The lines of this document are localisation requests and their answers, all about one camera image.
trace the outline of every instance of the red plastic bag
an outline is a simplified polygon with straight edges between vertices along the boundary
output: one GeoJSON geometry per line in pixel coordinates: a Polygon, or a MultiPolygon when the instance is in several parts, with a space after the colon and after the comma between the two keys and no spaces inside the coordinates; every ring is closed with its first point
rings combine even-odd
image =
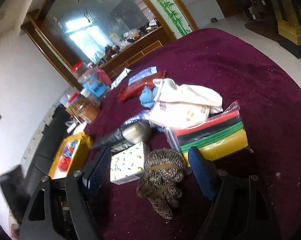
{"type": "Polygon", "coordinates": [[[155,87],[155,85],[153,84],[153,79],[165,78],[165,75],[166,75],[166,70],[162,70],[156,74],[135,81],[129,86],[123,87],[117,96],[118,101],[125,101],[129,98],[139,96],[145,86],[148,87],[149,89],[153,89],[155,87]]]}

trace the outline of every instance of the tiled floor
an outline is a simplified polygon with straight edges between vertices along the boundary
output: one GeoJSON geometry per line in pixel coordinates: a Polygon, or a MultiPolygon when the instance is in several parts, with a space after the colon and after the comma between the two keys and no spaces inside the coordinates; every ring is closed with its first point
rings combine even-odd
{"type": "Polygon", "coordinates": [[[244,15],[232,16],[202,28],[217,28],[230,33],[254,46],[277,63],[301,88],[301,59],[282,48],[277,42],[247,30],[244,15]]]}

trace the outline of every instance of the brown rug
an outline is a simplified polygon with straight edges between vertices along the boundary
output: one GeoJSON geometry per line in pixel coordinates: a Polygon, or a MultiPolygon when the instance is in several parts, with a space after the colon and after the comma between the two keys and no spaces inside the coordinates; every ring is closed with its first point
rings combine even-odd
{"type": "Polygon", "coordinates": [[[245,28],[276,42],[281,37],[276,18],[250,21],[245,24],[245,28]]]}

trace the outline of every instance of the green bamboo painting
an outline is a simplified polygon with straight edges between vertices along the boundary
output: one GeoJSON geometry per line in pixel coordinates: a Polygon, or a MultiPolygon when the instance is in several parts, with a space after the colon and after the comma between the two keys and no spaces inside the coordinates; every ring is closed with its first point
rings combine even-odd
{"type": "Polygon", "coordinates": [[[185,29],[183,25],[183,17],[180,13],[173,10],[173,7],[176,6],[174,3],[169,0],[156,0],[157,3],[164,9],[165,13],[168,15],[170,20],[176,26],[178,31],[182,36],[185,36],[188,33],[191,33],[191,30],[185,29]]]}

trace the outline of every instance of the tissue box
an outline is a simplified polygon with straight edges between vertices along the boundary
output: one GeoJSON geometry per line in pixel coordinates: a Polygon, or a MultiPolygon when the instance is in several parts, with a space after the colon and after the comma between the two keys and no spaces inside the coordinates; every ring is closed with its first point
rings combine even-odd
{"type": "Polygon", "coordinates": [[[110,182],[121,185],[139,179],[144,173],[149,147],[143,142],[111,157],[110,182]]]}

